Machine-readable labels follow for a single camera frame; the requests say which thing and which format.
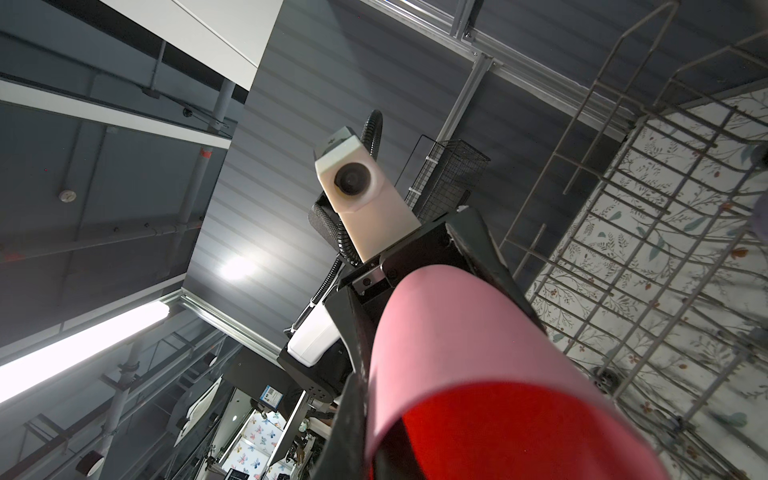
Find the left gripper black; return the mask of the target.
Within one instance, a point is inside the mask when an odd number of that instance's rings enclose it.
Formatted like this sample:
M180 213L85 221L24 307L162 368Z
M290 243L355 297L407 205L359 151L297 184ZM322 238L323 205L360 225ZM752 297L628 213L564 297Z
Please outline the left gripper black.
M395 288L431 265L464 270L507 296L543 333L526 298L474 208L447 213L357 267L340 270L323 304L340 334L323 342L323 370L351 372L314 479L382 479L376 453L368 454L369 380L375 330Z

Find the pink cup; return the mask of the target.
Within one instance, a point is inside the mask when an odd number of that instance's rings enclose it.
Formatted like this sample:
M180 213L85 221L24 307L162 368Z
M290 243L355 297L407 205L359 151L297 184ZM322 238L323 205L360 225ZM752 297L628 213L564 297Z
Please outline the pink cup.
M429 479L664 479L649 443L512 300L430 265L395 288L372 350L365 459L405 428Z

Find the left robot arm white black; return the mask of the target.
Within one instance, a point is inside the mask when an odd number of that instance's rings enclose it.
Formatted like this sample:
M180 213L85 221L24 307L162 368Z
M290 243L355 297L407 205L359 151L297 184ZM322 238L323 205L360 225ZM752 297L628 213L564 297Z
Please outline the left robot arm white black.
M374 336L395 288L407 275L431 265L464 270L514 302L537 327L542 321L516 284L479 212L443 214L368 261L339 253L326 279L288 330L279 365L322 403L340 398L340 424L326 441L315 479L421 479L402 421L367 471L369 384Z

